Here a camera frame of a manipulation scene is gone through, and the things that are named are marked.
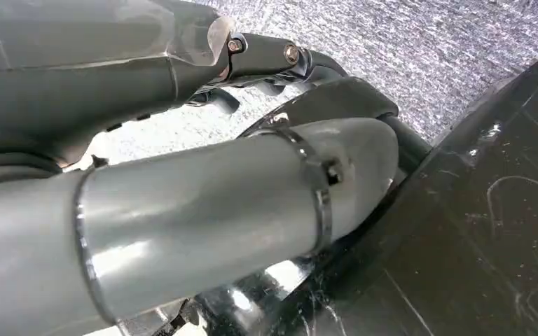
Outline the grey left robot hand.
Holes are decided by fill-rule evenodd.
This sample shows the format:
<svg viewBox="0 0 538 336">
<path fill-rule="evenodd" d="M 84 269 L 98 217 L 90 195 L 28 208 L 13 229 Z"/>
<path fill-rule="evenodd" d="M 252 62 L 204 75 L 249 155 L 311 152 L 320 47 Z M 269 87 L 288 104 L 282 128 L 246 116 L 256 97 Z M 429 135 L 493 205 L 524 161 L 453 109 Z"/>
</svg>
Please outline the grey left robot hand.
<svg viewBox="0 0 538 336">
<path fill-rule="evenodd" d="M 187 1 L 0 1 L 0 335 L 82 335 L 313 254 L 396 173 L 345 117 L 63 172 L 100 132 L 238 85 L 233 22 Z"/>
</svg>

